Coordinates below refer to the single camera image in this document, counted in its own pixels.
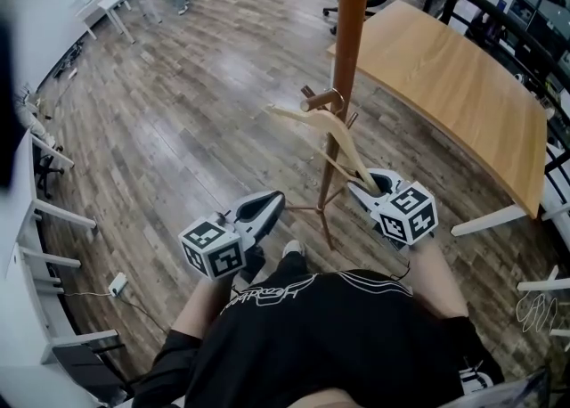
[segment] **black railing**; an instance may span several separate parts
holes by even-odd
[[[548,119],[549,141],[557,145],[562,151],[556,155],[547,149],[551,161],[545,167],[545,175],[557,191],[563,204],[570,198],[566,198],[560,191],[559,186],[552,179],[552,171],[559,169],[561,175],[570,185],[570,178],[562,165],[570,160],[570,118],[563,111],[558,99],[546,86],[546,77],[550,74],[558,83],[570,92],[570,77],[560,68],[550,53],[539,42],[526,32],[516,20],[509,17],[501,9],[487,0],[465,0],[473,4],[478,14],[473,20],[465,20],[455,13],[455,6],[460,0],[426,0],[423,11],[441,22],[449,24],[451,18],[460,21],[467,26],[465,36],[474,41],[483,50],[488,52],[495,60],[503,64],[511,73],[519,73],[525,77],[525,86],[532,91],[537,99],[547,108],[554,110],[554,116]],[[505,48],[499,40],[501,33],[509,32],[517,42],[515,54]],[[531,61],[522,61],[520,56],[532,58]]]

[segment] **wooden coat stand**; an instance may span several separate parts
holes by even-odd
[[[364,12],[366,11],[366,0],[338,0],[338,25],[337,25],[337,51],[335,60],[335,70],[333,76],[333,87],[331,91],[319,94],[307,99],[302,105],[302,110],[308,111],[321,107],[330,102],[330,111],[342,121],[346,122],[348,104],[353,91],[354,74],[356,72],[356,61],[360,49],[362,37],[362,25],[364,23]],[[354,123],[354,115],[348,122],[348,127]],[[338,144],[335,138],[327,135],[326,154],[329,158],[337,160]],[[322,222],[322,229],[330,249],[334,249],[330,230],[324,215],[325,207],[335,199],[344,189],[339,188],[330,196],[329,188],[334,174],[333,165],[327,161],[322,173],[321,191],[316,206],[289,206],[291,210],[313,210],[319,215]]]

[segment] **clothes hanger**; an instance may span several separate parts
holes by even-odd
[[[265,111],[279,115],[281,117],[295,119],[306,125],[315,127],[321,130],[323,133],[330,133],[338,145],[345,153],[346,157],[352,162],[354,169],[360,174],[362,178],[362,186],[366,188],[372,194],[380,194],[380,190],[376,185],[376,182],[372,179],[372,176],[368,172],[366,166],[362,162],[356,147],[354,146],[354,141],[345,123],[334,114],[328,110],[311,110],[308,112],[301,112],[296,110],[283,109],[275,104],[269,104],[265,106]],[[312,146],[312,148],[319,152],[324,158],[332,164],[343,176],[354,181],[354,177],[350,176],[334,159],[328,156],[324,151],[317,149]]]

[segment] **power outlet box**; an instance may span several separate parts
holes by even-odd
[[[119,272],[118,275],[113,280],[113,283],[109,285],[109,292],[114,298],[121,293],[121,290],[125,288],[126,285],[126,275]]]

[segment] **wood plank flooring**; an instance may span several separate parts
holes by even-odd
[[[295,203],[316,201],[323,161],[299,136],[322,139],[262,108],[298,106],[304,84],[327,87],[325,50],[334,42],[329,28],[336,18],[322,16],[331,0],[192,0],[182,17],[173,0],[153,1],[160,25],[136,8],[122,8],[136,43],[103,20],[94,30],[99,40],[85,38],[77,76],[49,79],[41,90],[53,114],[48,126],[76,161],[52,180],[53,203],[95,216],[99,232],[50,217],[43,226],[52,253],[82,261],[81,269],[61,275],[67,292],[104,292],[124,272],[125,298],[167,328],[198,280],[182,263],[176,240],[186,225],[250,192],[279,189]],[[542,224],[524,218],[454,238],[455,224],[502,208],[509,198],[451,141],[369,79],[357,76],[352,106],[359,112],[352,133],[365,164],[395,169],[435,194],[436,238],[508,378],[528,374],[546,358],[559,369],[563,341],[546,332],[523,334],[515,316],[517,283],[544,278],[558,258]],[[332,252],[315,215],[284,212],[264,240],[260,277],[293,238],[307,244],[317,271],[403,273],[405,260],[346,194],[327,216]],[[126,351],[111,355],[128,378],[149,369],[164,338],[152,321],[110,298],[68,302],[83,332],[119,331]]]

